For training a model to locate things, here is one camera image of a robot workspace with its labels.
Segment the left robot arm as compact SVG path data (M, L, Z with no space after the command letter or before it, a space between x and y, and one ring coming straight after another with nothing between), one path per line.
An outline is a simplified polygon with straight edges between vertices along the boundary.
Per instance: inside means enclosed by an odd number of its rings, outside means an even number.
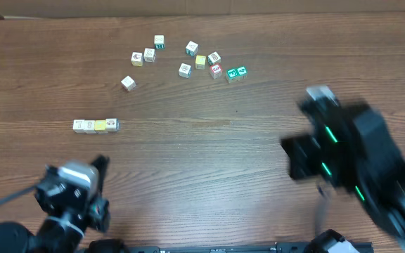
M36 233L14 221L1 222L0 252L79 252L87 229L107 232L110 204L103 184L109 163L99 155L90 163L48 165L38 183L1 198L0 206L33 192L46 218Z

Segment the white block blue letter side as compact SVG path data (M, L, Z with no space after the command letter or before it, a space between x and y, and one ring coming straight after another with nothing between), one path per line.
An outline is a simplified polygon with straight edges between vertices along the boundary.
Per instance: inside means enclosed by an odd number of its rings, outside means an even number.
M83 130L86 134L95 134L95 120L84 120Z

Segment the plain white wooden block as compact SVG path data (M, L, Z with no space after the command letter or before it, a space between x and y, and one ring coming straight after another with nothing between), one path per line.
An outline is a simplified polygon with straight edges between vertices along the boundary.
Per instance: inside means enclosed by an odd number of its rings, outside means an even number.
M131 91L136 87L136 82L130 77L130 76L126 76L122 81L121 84L123 85L123 87L128 90Z

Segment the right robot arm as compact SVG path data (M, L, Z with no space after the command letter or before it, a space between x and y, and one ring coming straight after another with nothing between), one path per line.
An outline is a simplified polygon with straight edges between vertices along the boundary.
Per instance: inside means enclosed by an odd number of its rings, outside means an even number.
M405 159L383 116L365 102L306 101L300 110L314 130L281 140L290 178L320 175L344 188L376 226L405 241Z

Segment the white block blue number side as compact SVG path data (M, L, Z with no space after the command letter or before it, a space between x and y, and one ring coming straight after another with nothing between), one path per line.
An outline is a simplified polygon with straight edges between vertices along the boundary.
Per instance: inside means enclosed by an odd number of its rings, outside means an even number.
M105 129L107 132L118 132L120 130L120 123L117 118L107 118L105 120Z

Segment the yellow topped wooden block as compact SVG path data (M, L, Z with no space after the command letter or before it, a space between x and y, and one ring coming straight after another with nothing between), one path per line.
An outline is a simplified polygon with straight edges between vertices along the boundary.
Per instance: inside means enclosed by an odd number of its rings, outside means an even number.
M105 120L96 120L94 123L94 130L97 134L107 134L107 126Z

